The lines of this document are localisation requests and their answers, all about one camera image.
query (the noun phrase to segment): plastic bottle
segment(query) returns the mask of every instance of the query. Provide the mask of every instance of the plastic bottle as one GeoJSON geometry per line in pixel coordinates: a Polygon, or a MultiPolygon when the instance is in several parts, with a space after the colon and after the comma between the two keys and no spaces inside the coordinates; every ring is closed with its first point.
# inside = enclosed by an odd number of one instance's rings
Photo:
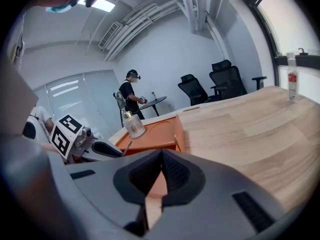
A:
{"type": "Polygon", "coordinates": [[[156,97],[156,95],[155,95],[155,92],[153,91],[153,92],[151,92],[151,94],[153,95],[154,100],[156,101],[156,100],[157,100],[157,97],[156,97]]]}
{"type": "Polygon", "coordinates": [[[123,125],[130,134],[131,138],[138,138],[146,131],[146,128],[142,124],[137,114],[132,115],[130,111],[125,112],[123,125]]]}
{"type": "Polygon", "coordinates": [[[299,97],[296,55],[293,52],[289,52],[286,57],[288,60],[288,100],[296,103],[299,97]]]}

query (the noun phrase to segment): table leg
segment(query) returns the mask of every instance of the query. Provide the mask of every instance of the table leg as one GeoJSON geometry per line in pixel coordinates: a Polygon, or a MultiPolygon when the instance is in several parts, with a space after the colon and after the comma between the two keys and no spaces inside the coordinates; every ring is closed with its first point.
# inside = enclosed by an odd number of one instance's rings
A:
{"type": "Polygon", "coordinates": [[[158,111],[157,111],[157,108],[156,108],[156,105],[152,105],[152,107],[153,107],[153,109],[154,109],[154,111],[155,111],[156,115],[157,115],[157,116],[159,116],[158,111]]]}

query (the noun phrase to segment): glass jar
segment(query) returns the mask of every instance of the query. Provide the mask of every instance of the glass jar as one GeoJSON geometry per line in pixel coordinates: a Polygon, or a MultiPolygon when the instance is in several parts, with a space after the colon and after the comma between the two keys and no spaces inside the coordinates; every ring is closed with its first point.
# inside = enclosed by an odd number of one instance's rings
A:
{"type": "Polygon", "coordinates": [[[132,113],[128,111],[124,113],[123,117],[123,125],[130,134],[131,138],[137,138],[144,134],[146,128],[142,124],[137,114],[132,115],[132,113]]]}

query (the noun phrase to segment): chair armrest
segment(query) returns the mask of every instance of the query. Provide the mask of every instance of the chair armrest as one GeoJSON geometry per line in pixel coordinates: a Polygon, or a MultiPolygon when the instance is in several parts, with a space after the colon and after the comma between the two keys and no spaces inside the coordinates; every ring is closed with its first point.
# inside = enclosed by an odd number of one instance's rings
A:
{"type": "Polygon", "coordinates": [[[218,92],[224,91],[226,89],[227,89],[227,87],[224,87],[224,86],[215,88],[215,90],[218,91],[218,92]]]}
{"type": "Polygon", "coordinates": [[[266,76],[259,76],[259,77],[252,78],[253,81],[256,81],[256,90],[260,89],[260,81],[264,80],[264,79],[267,79],[267,77],[266,76]]]}

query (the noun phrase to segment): ceiling light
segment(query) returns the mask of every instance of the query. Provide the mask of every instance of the ceiling light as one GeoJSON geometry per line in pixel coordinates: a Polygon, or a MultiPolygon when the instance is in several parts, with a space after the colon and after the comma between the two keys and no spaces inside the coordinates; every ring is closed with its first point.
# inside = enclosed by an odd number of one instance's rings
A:
{"type": "Polygon", "coordinates": [[[72,104],[67,104],[67,105],[64,105],[64,106],[59,107],[59,109],[61,109],[61,110],[66,110],[66,109],[71,108],[72,106],[77,105],[77,104],[79,104],[79,103],[81,103],[81,102],[82,102],[82,100],[81,100],[81,101],[78,101],[78,102],[75,102],[75,103],[72,103],[72,104]]]}
{"type": "MultiPolygon", "coordinates": [[[[78,4],[80,5],[85,5],[85,0],[80,0],[78,2],[78,4]]],[[[108,2],[106,0],[97,0],[92,7],[106,11],[106,12],[111,12],[112,9],[115,7],[115,4],[113,4],[112,2],[108,2]]]]}
{"type": "Polygon", "coordinates": [[[72,82],[65,82],[65,83],[63,83],[63,84],[59,84],[59,85],[57,85],[57,86],[55,86],[55,87],[50,88],[50,90],[51,90],[51,91],[54,91],[55,89],[58,89],[58,88],[60,88],[60,87],[64,87],[64,86],[68,86],[68,85],[73,85],[73,84],[78,83],[78,81],[79,81],[79,80],[72,81],[72,82]]]}
{"type": "Polygon", "coordinates": [[[70,91],[75,90],[75,89],[78,89],[78,86],[75,86],[75,87],[72,87],[72,88],[69,88],[69,89],[60,91],[60,92],[58,92],[58,93],[56,93],[56,94],[54,94],[54,95],[52,95],[52,96],[53,96],[53,97],[57,97],[57,96],[59,96],[59,95],[61,95],[61,94],[65,94],[65,93],[70,92],[70,91]]]}

